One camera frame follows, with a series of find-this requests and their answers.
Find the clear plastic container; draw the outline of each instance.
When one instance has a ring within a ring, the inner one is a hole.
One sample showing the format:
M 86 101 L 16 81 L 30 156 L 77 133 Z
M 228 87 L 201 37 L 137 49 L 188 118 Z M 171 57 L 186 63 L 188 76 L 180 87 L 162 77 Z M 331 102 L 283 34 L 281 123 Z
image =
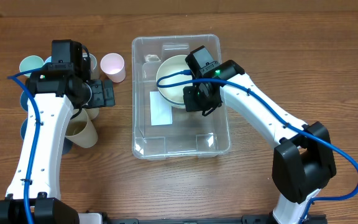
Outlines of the clear plastic container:
M 173 123 L 151 125 L 150 92 L 158 91 L 160 65 L 204 45 L 221 62 L 219 39 L 213 34 L 138 37 L 132 42 L 132 151 L 139 159 L 177 156 L 213 157 L 231 148 L 225 105 L 204 117 L 201 112 L 172 108 Z

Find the beige cup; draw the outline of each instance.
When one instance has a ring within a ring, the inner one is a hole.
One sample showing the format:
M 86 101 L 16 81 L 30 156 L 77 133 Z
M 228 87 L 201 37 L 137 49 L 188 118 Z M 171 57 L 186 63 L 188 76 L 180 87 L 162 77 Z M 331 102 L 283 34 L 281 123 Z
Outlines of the beige cup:
M 70 120 L 66 130 L 66 138 L 83 148 L 89 148 L 98 141 L 98 134 L 85 110 Z
M 91 120 L 95 119 L 99 115 L 99 108 L 85 109 Z

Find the white bowl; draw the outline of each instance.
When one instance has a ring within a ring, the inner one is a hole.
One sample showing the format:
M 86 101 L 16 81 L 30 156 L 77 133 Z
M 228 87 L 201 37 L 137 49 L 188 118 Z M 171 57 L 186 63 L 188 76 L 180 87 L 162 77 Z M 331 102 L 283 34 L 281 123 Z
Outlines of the white bowl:
M 186 55 L 177 55 L 168 58 L 161 64 L 160 68 L 158 68 L 157 76 L 155 77 L 155 81 L 162 77 L 166 77 L 167 75 L 171 75 L 176 72 L 180 72 L 183 70 L 189 70 L 189 66 L 185 62 Z M 160 81 L 161 85 L 169 85 L 178 82 L 183 82 L 191 80 L 191 75 L 175 75 L 174 77 L 166 78 Z M 183 88 L 185 86 L 192 86 L 191 83 L 186 85 L 180 85 L 169 88 L 158 88 L 161 95 L 173 106 L 180 109 L 185 109 L 185 102 L 183 99 Z

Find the blue cable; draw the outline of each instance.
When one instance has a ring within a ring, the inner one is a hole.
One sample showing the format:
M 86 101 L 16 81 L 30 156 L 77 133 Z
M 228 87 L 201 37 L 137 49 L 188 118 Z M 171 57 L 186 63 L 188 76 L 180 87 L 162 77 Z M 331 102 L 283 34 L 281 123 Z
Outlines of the blue cable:
M 354 168 L 356 168 L 356 171 L 357 171 L 357 174 L 358 174 L 358 163 L 351 157 L 349 156 L 348 154 L 346 154 L 344 151 L 340 150 L 340 148 L 320 139 L 320 138 L 317 138 L 316 136 L 312 135 L 312 134 L 309 134 L 305 131 L 302 131 L 290 124 L 288 124 L 283 118 L 280 117 L 280 115 L 278 115 L 276 113 L 276 111 L 273 110 L 273 108 L 268 104 L 266 103 L 266 101 L 264 101 L 260 96 L 258 96 L 256 93 L 254 93 L 253 91 L 251 91 L 250 89 L 244 87 L 244 86 L 241 86 L 239 84 L 236 84 L 236 83 L 233 83 L 233 82 L 229 82 L 227 80 L 219 80 L 219 79 L 215 79 L 215 78 L 200 78 L 200 79 L 196 79 L 196 80 L 187 80 L 187 81 L 183 81 L 183 82 L 178 82 L 178 83 L 174 83 L 174 84 L 169 84 L 169 85 L 160 85 L 160 81 L 163 80 L 163 79 L 166 79 L 166 78 L 170 78 L 174 75 L 178 75 L 178 74 L 183 74 L 183 75 L 187 75 L 189 74 L 189 71 L 191 72 L 191 70 L 184 70 L 184 71 L 181 71 L 181 72 L 176 72 L 172 75 L 168 75 L 166 77 L 162 77 L 160 79 L 157 80 L 157 87 L 159 88 L 170 88 L 170 87 L 174 87 L 174 86 L 180 86 L 180 85 L 185 85 L 185 84 L 189 84 L 189 83 L 206 83 L 206 82 L 210 82 L 210 83 L 218 83 L 218 84 L 223 84 L 223 85 L 230 85 L 230 86 L 233 86 L 233 87 L 236 87 L 240 90 L 243 90 L 245 92 L 247 92 L 248 94 L 252 95 L 255 99 L 257 99 L 259 102 L 261 102 L 270 112 L 273 116 L 276 117 L 276 119 L 281 122 L 283 125 L 286 125 L 289 129 L 291 129 L 292 131 L 296 132 L 296 133 L 299 133 L 309 139 L 312 139 L 330 149 L 332 149 L 333 151 L 337 152 L 339 155 L 345 157 L 345 159 L 347 159 L 353 166 Z M 315 202 L 315 201 L 340 201 L 340 200 L 346 200 L 346 199 L 349 199 L 351 197 L 354 197 L 355 195 L 357 195 L 358 193 L 358 183 L 355 187 L 355 189 L 350 192 L 349 194 L 346 194 L 346 195 L 343 195 L 343 196 L 336 196 L 336 197 L 315 197 L 315 198 L 311 198 L 308 202 L 308 204 L 306 205 L 306 208 L 305 208 L 305 212 L 302 214 L 301 218 L 300 218 L 300 223 L 302 223 L 305 219 L 306 219 L 306 216 L 308 214 L 308 211 L 310 209 L 310 205 Z
M 34 112 L 35 112 L 35 120 L 36 120 L 35 133 L 34 133 L 34 139 L 32 141 L 32 146 L 31 146 L 29 165 L 27 166 L 27 172 L 25 174 L 26 181 L 24 182 L 24 195 L 23 195 L 25 215 L 27 217 L 27 221 L 29 224 L 34 224 L 34 221 L 32 219 L 31 209 L 30 209 L 30 198 L 29 198 L 30 181 L 29 180 L 31 180 L 31 172 L 32 172 L 32 166 L 34 164 L 35 150 L 37 149 L 38 137 L 40 135 L 40 127 L 41 127 L 40 119 L 41 118 L 40 118 L 40 112 L 38 110 L 38 107 L 34 100 L 34 97 L 31 95 L 30 91 L 25 87 L 25 85 L 22 82 L 20 82 L 16 77 L 18 77 L 20 75 L 27 74 L 27 73 L 39 71 L 40 69 L 41 68 L 37 68 L 37 69 L 29 70 L 26 72 L 20 72 L 16 75 L 8 77 L 8 79 L 12 79 L 23 89 L 24 93 L 29 98 L 31 105 L 34 108 Z

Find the black cable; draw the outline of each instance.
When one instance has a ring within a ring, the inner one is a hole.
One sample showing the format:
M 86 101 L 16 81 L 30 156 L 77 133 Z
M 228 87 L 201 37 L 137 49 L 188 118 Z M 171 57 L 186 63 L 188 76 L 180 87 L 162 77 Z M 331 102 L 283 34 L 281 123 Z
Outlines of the black cable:
M 80 107 L 79 110 L 78 110 L 78 112 L 75 113 L 73 116 L 71 116 L 70 119 L 76 118 L 78 115 L 80 115 L 81 111 L 82 111 L 82 107 Z

